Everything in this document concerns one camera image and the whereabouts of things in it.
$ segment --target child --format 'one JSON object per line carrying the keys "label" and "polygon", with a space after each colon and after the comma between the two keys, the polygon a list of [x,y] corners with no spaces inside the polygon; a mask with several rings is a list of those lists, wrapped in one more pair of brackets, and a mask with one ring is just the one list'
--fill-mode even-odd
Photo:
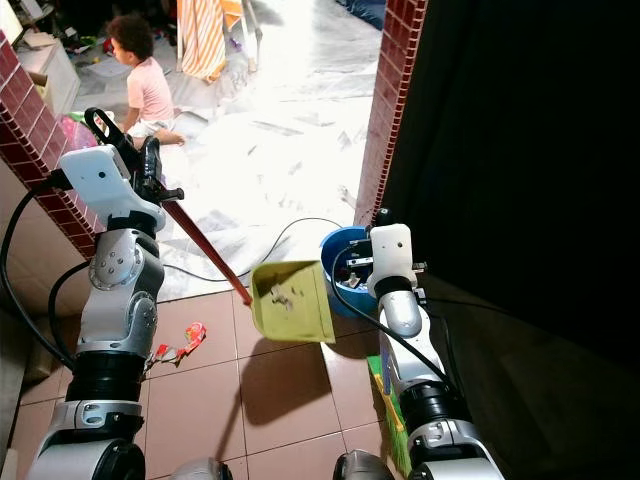
{"label": "child", "polygon": [[113,53],[120,63],[133,70],[127,77],[129,112],[122,129],[140,148],[147,136],[162,144],[182,144],[184,137],[173,128],[173,102],[162,67],[153,55],[153,35],[149,24],[135,14],[114,18],[107,27]]}

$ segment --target striped towel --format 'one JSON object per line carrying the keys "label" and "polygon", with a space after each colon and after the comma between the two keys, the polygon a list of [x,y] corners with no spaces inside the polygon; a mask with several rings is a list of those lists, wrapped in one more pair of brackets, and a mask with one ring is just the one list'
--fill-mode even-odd
{"label": "striped towel", "polygon": [[225,66],[223,17],[228,28],[242,17],[242,0],[178,0],[184,53],[182,70],[208,83]]}

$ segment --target pink shirt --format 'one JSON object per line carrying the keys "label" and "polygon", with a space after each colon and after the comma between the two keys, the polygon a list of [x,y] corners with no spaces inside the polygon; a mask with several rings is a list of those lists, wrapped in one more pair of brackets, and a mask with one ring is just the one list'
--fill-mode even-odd
{"label": "pink shirt", "polygon": [[142,120],[173,119],[173,102],[162,67],[149,57],[134,67],[127,77],[129,106],[140,109]]}

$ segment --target trash on floor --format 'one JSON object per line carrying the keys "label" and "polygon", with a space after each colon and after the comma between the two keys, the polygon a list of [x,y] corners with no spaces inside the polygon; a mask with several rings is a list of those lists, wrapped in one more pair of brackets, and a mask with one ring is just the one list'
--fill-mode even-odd
{"label": "trash on floor", "polygon": [[156,362],[175,363],[176,366],[186,355],[189,355],[202,343],[207,335],[206,327],[200,322],[193,322],[189,328],[185,330],[184,336],[187,339],[186,347],[176,348],[165,343],[160,345],[156,353],[147,361],[146,370],[148,371]]}

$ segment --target child's arm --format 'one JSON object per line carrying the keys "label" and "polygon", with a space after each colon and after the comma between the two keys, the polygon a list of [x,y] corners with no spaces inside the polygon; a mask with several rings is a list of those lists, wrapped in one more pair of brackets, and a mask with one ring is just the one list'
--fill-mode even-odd
{"label": "child's arm", "polygon": [[140,116],[140,109],[129,107],[129,111],[127,112],[127,118],[124,119],[124,123],[122,124],[122,131],[127,133],[133,124],[136,123],[138,117]]}

